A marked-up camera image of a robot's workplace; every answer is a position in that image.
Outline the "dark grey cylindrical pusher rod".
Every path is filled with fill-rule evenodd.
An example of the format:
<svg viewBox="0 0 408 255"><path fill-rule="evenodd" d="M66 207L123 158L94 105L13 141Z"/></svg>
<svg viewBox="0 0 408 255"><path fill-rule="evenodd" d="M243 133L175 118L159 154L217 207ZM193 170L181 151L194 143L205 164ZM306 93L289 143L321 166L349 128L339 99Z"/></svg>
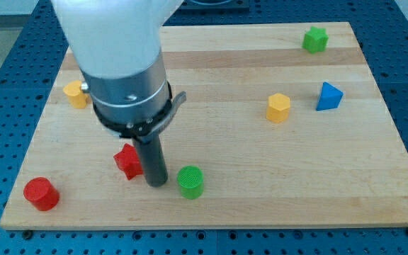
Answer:
<svg viewBox="0 0 408 255"><path fill-rule="evenodd" d="M136 149L147 184L155 188L163 186L168 181L168 172L159 136L155 136L149 142L132 138L132 143Z"/></svg>

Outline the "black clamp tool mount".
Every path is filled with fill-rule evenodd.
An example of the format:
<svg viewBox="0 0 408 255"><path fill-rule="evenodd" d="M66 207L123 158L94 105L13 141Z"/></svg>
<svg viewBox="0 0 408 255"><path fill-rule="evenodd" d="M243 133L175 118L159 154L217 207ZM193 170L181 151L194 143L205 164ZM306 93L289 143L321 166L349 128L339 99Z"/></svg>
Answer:
<svg viewBox="0 0 408 255"><path fill-rule="evenodd" d="M122 138L152 139L171 123L179 107L186 101L186 92L167 99L161 108L151 100L128 105L106 105L93 100L94 112L103 126L115 131Z"/></svg>

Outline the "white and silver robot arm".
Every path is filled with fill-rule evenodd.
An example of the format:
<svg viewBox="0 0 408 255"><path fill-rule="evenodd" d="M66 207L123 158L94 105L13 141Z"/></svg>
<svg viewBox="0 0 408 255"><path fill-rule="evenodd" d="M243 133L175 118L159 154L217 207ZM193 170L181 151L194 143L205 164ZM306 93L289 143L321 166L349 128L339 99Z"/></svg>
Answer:
<svg viewBox="0 0 408 255"><path fill-rule="evenodd" d="M168 172L159 139L186 93L168 82L159 30L182 0L52 0L103 125L132 139L146 182Z"/></svg>

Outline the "yellow block behind arm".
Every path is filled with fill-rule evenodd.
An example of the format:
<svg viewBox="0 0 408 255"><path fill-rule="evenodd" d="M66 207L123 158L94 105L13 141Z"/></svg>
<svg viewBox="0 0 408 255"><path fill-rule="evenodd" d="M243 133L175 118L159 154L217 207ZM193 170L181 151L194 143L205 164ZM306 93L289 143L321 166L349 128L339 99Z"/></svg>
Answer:
<svg viewBox="0 0 408 255"><path fill-rule="evenodd" d="M81 85L79 80L71 81L62 89L73 108L82 109L88 105L88 95L81 90Z"/></svg>

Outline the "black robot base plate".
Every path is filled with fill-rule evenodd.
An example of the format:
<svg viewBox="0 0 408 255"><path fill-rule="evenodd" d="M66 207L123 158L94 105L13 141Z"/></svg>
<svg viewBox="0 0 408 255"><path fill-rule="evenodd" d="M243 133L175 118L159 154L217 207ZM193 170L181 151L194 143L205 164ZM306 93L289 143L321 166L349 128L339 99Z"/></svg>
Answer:
<svg viewBox="0 0 408 255"><path fill-rule="evenodd" d="M250 0L184 0L180 10L184 11L245 11Z"/></svg>

